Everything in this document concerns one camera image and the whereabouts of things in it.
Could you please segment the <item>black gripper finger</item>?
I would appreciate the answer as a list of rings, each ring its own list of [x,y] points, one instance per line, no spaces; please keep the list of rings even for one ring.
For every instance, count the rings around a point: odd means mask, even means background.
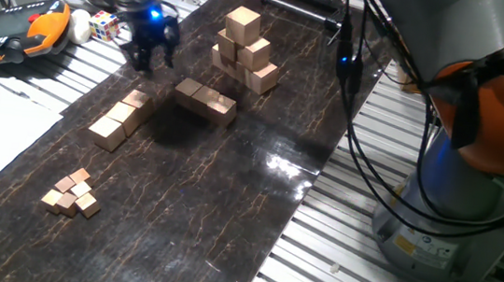
[[[121,45],[120,48],[126,53],[126,56],[135,72],[143,72],[144,74],[151,72],[149,62],[149,60],[151,60],[151,49],[146,49],[136,45],[135,43],[125,43]]]
[[[164,62],[169,67],[174,67],[174,52],[176,47],[180,44],[180,38],[177,33],[169,31],[164,34]]]

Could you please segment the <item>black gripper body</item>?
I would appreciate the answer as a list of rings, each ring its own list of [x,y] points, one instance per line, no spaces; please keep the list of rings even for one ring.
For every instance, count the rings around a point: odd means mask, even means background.
[[[160,7],[149,7],[140,11],[128,12],[126,14],[126,24],[131,30],[132,40],[145,49],[155,49],[162,47],[164,50],[164,34],[172,31],[180,38],[178,17],[165,13]]]

